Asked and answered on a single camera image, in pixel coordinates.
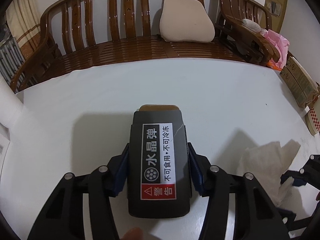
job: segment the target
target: white tablecloth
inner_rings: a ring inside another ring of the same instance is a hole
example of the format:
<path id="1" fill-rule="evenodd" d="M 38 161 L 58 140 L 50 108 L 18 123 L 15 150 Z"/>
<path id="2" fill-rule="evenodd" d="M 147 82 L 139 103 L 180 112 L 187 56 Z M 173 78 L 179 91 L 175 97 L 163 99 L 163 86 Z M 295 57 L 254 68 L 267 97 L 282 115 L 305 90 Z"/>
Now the white tablecloth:
<path id="1" fill-rule="evenodd" d="M 245 63 L 182 58 L 93 67 L 33 86 L 19 97 L 24 109 L 10 131 L 0 208 L 22 240 L 66 172 L 90 173 L 121 154 L 133 113 L 143 104 L 177 105 L 196 152 L 229 173 L 236 172 L 247 147 L 294 139 L 301 144 L 291 166 L 295 170 L 320 148 L 319 135 L 311 136 L 305 125 L 306 111 L 297 107 L 278 74 Z M 311 186 L 294 189 L 284 207 L 298 218 L 311 215 L 316 194 Z M 147 240 L 196 240 L 207 201 L 194 193 L 185 217 L 137 219 L 128 214 L 125 187 L 111 205 L 120 236 L 138 226 Z M 227 239 L 233 234 L 232 217 L 230 212 Z"/>

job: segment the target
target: red checkered pattern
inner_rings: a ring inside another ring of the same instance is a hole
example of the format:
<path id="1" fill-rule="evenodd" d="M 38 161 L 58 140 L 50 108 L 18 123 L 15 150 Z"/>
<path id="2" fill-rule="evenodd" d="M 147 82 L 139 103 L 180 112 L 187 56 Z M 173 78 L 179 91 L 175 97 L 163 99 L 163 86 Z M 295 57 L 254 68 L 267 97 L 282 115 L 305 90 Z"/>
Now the red checkered pattern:
<path id="1" fill-rule="evenodd" d="M 318 131 L 320 131 L 320 122 L 318 121 L 316 112 L 313 108 L 310 109 L 310 116 L 313 120 L 313 123 Z"/>

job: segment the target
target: brown cardboard box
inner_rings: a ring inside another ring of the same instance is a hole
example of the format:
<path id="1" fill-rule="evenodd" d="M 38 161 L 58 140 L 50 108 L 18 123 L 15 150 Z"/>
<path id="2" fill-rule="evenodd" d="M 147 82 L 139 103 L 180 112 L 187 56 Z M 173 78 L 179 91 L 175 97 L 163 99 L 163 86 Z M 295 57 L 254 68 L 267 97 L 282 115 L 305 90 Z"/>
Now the brown cardboard box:
<path id="1" fill-rule="evenodd" d="M 303 90 L 301 89 L 298 82 L 295 80 L 295 78 L 292 76 L 292 74 L 286 66 L 284 66 L 284 68 L 282 69 L 280 76 L 287 84 L 294 99 L 297 101 L 298 106 L 301 108 L 306 108 L 312 100 L 308 100 L 306 98 L 305 94 L 303 93 Z"/>
<path id="2" fill-rule="evenodd" d="M 319 91 L 317 84 L 311 79 L 307 71 L 294 57 L 289 57 L 286 67 L 301 87 L 307 100 L 313 101 Z"/>

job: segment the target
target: pink plastic bag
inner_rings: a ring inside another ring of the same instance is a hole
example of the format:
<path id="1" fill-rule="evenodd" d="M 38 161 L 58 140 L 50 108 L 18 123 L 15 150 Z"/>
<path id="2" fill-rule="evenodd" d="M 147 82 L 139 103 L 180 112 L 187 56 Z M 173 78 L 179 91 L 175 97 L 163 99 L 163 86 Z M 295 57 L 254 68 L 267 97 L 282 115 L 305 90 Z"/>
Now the pink plastic bag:
<path id="1" fill-rule="evenodd" d="M 271 59 L 267 63 L 267 66 L 271 67 L 272 69 L 281 71 L 287 62 L 288 47 L 290 45 L 290 42 L 284 36 L 274 32 L 273 30 L 262 30 L 261 34 L 266 38 L 267 41 L 275 46 L 280 53 L 279 61 L 276 63 L 273 59 Z"/>

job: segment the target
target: pillow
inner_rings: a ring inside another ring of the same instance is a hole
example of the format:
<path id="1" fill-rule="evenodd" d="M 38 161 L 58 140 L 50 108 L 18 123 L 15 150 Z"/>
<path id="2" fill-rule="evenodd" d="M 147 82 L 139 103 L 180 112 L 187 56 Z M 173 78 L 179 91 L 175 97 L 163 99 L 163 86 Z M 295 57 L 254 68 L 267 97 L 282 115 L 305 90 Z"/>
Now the pillow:
<path id="1" fill-rule="evenodd" d="M 256 33 L 260 33 L 261 32 L 261 27 L 259 24 L 255 23 L 252 20 L 249 19 L 243 19 L 242 20 L 244 26 L 248 27 L 249 29 L 253 30 Z"/>
<path id="2" fill-rule="evenodd" d="M 198 0 L 164 0 L 160 34 L 167 42 L 208 43 L 214 38 L 214 26 Z"/>

